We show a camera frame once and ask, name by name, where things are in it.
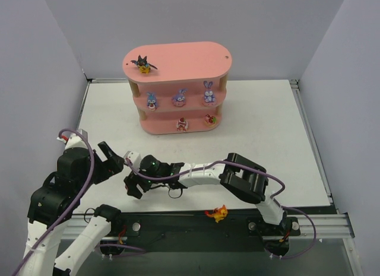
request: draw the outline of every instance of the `white tabletop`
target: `white tabletop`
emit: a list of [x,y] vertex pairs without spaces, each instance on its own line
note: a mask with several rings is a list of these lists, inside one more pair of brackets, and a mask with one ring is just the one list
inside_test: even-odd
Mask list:
[[[287,80],[229,81],[221,124],[209,132],[150,135],[140,127],[128,83],[90,84],[79,128],[88,132],[93,148],[106,141],[123,156],[128,150],[152,154],[162,162],[208,163],[238,153],[281,179],[286,190],[278,200],[286,206],[327,206],[329,201],[311,146]],[[93,185],[75,213],[108,204],[124,212],[212,210],[254,207],[222,186],[194,186],[179,199],[166,188],[144,193],[140,200],[126,194],[124,171]],[[269,182],[268,192],[279,188]]]

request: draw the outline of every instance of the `gray wall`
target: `gray wall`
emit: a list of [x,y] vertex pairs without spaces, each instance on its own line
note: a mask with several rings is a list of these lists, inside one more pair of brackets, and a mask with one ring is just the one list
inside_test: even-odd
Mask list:
[[366,275],[379,275],[380,0],[345,0],[300,92],[332,194]]
[[55,169],[86,79],[44,0],[0,0],[1,275],[21,261],[30,195]]
[[212,40],[230,79],[300,78],[343,0],[46,0],[89,78],[139,45]]

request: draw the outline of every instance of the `shelf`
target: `shelf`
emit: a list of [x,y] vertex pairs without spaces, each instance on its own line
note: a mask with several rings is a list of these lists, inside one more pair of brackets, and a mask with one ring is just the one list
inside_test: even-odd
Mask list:
[[[147,56],[147,62],[158,69],[151,69],[148,74],[140,73],[131,63],[139,55]],[[137,84],[217,79],[225,76],[231,65],[231,53],[214,42],[139,46],[123,60],[125,75]]]
[[[226,89],[220,90],[219,81],[213,82],[214,85],[211,89],[215,94],[217,103],[210,107],[206,107],[202,104],[205,91],[205,87],[203,86],[202,81],[175,85],[139,85],[141,95],[139,97],[134,97],[133,100],[137,108],[145,112],[151,112],[147,107],[147,92],[158,93],[156,95],[156,98],[159,106],[155,111],[152,111],[152,113],[212,109],[221,105],[226,98]],[[176,107],[172,103],[172,97],[178,93],[178,90],[184,88],[188,89],[185,93],[186,104],[182,107]]]
[[[185,118],[188,122],[188,129],[186,132],[205,132],[216,128],[221,122],[221,116],[215,114],[215,109],[199,110],[196,112],[183,111],[183,112],[166,112],[166,113],[147,113],[146,120],[140,120],[141,127],[153,135],[162,134],[178,134],[176,124],[180,118]],[[206,114],[215,116],[217,122],[214,126],[207,126],[204,122]]]

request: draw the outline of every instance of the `purple cable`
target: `purple cable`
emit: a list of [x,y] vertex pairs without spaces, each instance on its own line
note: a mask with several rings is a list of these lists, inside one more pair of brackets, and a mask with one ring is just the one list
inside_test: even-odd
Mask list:
[[296,258],[296,257],[298,257],[298,256],[301,256],[301,255],[303,255],[304,253],[306,253],[307,251],[309,251],[310,249],[312,249],[313,246],[315,246],[315,243],[316,243],[316,227],[315,227],[315,224],[314,224],[313,220],[310,218],[310,216],[307,215],[307,213],[305,213],[305,212],[303,212],[303,211],[301,211],[301,210],[299,210],[299,209],[296,209],[296,208],[285,207],[285,206],[283,206],[283,208],[284,208],[285,210],[298,212],[299,214],[304,215],[304,216],[310,221],[310,223],[311,223],[311,225],[312,225],[312,227],[313,227],[313,231],[314,231],[314,237],[313,237],[313,241],[311,241],[311,244],[310,244],[307,248],[305,248],[303,251],[298,252],[298,253],[296,253],[296,254],[294,254],[294,255],[289,255],[289,256],[282,256],[282,257],[280,257],[280,256],[278,256],[278,255],[275,255],[275,254],[271,253],[271,252],[268,251],[267,249],[265,249],[267,252],[269,252],[269,253],[270,253],[271,255],[273,255],[274,257],[276,257],[276,258],[280,258],[281,260],[282,260],[282,259],[283,259],[283,260],[286,260],[286,259],[293,259],[293,258]]
[[110,246],[112,246],[114,248],[125,248],[125,249],[132,249],[132,250],[139,251],[139,252],[135,252],[135,253],[124,253],[124,254],[120,254],[120,255],[112,255],[112,257],[135,256],[135,255],[142,255],[142,254],[147,253],[146,250],[142,249],[142,248],[136,248],[135,246],[129,246],[129,245],[119,245],[116,243],[107,243],[107,244],[103,244],[103,245],[97,245],[96,248],[105,248],[105,247],[110,247]]
[[[204,169],[209,169],[213,166],[215,166],[216,164],[226,164],[226,165],[231,165],[231,166],[235,166],[235,167],[238,167],[240,169],[243,169],[243,170],[248,170],[250,172],[253,172],[253,173],[256,173],[256,174],[259,174],[259,175],[262,175],[262,176],[265,176],[267,178],[270,178],[274,181],[276,181],[278,184],[281,185],[281,189],[278,190],[277,192],[273,193],[270,198],[273,199],[275,196],[277,196],[278,194],[282,193],[284,190],[285,190],[285,184],[284,182],[282,182],[279,178],[273,176],[273,175],[270,175],[268,173],[265,173],[265,172],[262,172],[260,170],[257,170],[257,169],[253,169],[253,168],[250,168],[248,166],[245,166],[245,165],[241,165],[241,164],[237,164],[237,163],[234,163],[234,162],[231,162],[231,161],[225,161],[225,160],[219,160],[219,161],[215,161],[213,163],[210,163],[209,165],[205,166],[205,167],[197,167],[197,168],[193,168],[191,171],[200,171],[200,170],[204,170]],[[157,178],[157,177],[148,177],[148,176],[145,176],[143,174],[141,174],[140,172],[138,172],[135,168],[133,168],[133,164],[131,163],[130,160],[126,159],[126,165],[138,176],[140,176],[141,178],[145,178],[147,180],[152,180],[152,181],[165,181],[165,180],[169,180],[169,179],[172,179],[172,178],[177,178],[179,176],[182,176],[182,175],[185,175],[185,174],[188,174],[190,172],[190,170],[186,170],[184,172],[181,172],[181,173],[178,173],[178,174],[174,174],[174,175],[171,175],[171,176],[168,176],[168,177],[160,177],[160,178]]]
[[12,276],[16,276],[17,273],[20,272],[21,268],[24,266],[24,264],[28,261],[28,259],[33,254],[34,250],[40,245],[40,243],[46,238],[46,236],[58,225],[60,222],[66,217],[66,215],[72,210],[72,208],[76,205],[76,203],[80,200],[80,198],[83,196],[83,194],[86,192],[88,185],[90,184],[93,172],[94,172],[94,166],[95,166],[95,158],[93,150],[88,143],[88,141],[82,136],[79,132],[77,132],[74,129],[61,129],[58,133],[58,137],[62,138],[62,133],[64,132],[72,132],[73,134],[76,134],[78,137],[80,137],[83,142],[85,143],[88,152],[90,153],[90,171],[88,172],[87,179],[85,180],[83,187],[80,189],[79,193],[70,203],[69,207],[62,213],[62,215],[44,232],[43,235],[36,241],[36,243],[31,247],[32,250],[30,250],[24,257],[24,259],[21,261],[21,263],[18,265],[16,270],[12,273]]

